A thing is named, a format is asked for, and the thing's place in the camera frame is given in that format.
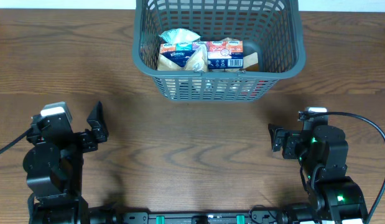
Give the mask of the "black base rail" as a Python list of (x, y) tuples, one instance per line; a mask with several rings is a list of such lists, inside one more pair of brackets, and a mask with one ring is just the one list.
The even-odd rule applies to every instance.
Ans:
[(278, 224), (274, 210), (254, 210), (252, 212), (223, 213), (148, 213), (114, 210), (90, 212), (90, 222), (118, 224)]

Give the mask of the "cream white snack packet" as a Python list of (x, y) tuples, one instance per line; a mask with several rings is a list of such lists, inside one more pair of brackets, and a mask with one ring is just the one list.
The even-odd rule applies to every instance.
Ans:
[(180, 67), (175, 62), (171, 61), (167, 57), (159, 54), (157, 61), (157, 70), (158, 71), (181, 71), (183, 67)]

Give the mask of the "grey plastic basket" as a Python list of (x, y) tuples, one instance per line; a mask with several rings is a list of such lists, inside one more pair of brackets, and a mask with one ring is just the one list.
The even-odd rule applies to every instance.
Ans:
[[(257, 55), (259, 68), (161, 72), (157, 69), (161, 33), (176, 28), (194, 31), (202, 40), (240, 40), (245, 55)], [(296, 76), (305, 65), (299, 4), (296, 0), (140, 0), (132, 57), (170, 100), (253, 101), (279, 80)]]

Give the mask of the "cookie bag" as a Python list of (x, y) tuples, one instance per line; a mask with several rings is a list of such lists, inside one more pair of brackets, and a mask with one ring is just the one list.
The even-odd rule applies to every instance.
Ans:
[(243, 57), (243, 69), (249, 72), (259, 71), (259, 60), (257, 52)]

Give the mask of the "orange spaghetti packet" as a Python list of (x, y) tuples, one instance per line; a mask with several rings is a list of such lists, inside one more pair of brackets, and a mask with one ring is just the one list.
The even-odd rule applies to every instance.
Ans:
[(256, 96), (261, 90), (265, 89), (268, 84), (267, 80), (246, 80), (241, 82), (240, 95), (251, 95)]

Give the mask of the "beige snack packet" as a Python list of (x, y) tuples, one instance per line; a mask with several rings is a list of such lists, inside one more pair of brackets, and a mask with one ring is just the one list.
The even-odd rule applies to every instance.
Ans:
[(187, 60), (184, 70), (193, 72), (207, 72), (208, 71), (208, 58), (207, 58), (207, 46), (200, 45), (196, 51)]

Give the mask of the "light blue snack packet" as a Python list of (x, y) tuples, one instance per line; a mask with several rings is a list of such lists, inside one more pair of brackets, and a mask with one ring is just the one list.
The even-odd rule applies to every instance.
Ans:
[(193, 42), (201, 37), (188, 29), (178, 28), (164, 31), (159, 35), (168, 44), (178, 44), (183, 42)]

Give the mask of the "Kleenex tissue multipack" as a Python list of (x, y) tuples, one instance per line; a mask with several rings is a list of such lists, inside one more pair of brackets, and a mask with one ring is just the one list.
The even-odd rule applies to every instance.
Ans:
[(179, 44), (161, 44), (159, 53), (179, 67), (184, 67), (187, 64), (187, 60), (199, 47), (206, 47), (209, 69), (243, 68), (242, 40), (195, 41)]

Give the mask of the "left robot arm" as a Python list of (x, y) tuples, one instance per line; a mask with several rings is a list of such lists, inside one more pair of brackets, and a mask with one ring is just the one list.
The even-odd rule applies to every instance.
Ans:
[(23, 168), (32, 194), (30, 223), (122, 223), (112, 205), (91, 208), (82, 197), (83, 155), (108, 140), (103, 105), (97, 102), (87, 118), (90, 129), (73, 132), (66, 102), (45, 105), (33, 116), (27, 140), (33, 148)]

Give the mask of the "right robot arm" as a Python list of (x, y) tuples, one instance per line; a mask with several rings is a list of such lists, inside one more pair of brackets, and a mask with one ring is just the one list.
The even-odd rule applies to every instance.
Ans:
[(368, 210), (363, 193), (347, 176), (348, 143), (342, 129), (328, 123), (326, 108), (299, 112), (300, 131), (269, 124), (272, 151), (296, 159), (308, 203), (288, 205), (278, 223), (364, 223)]

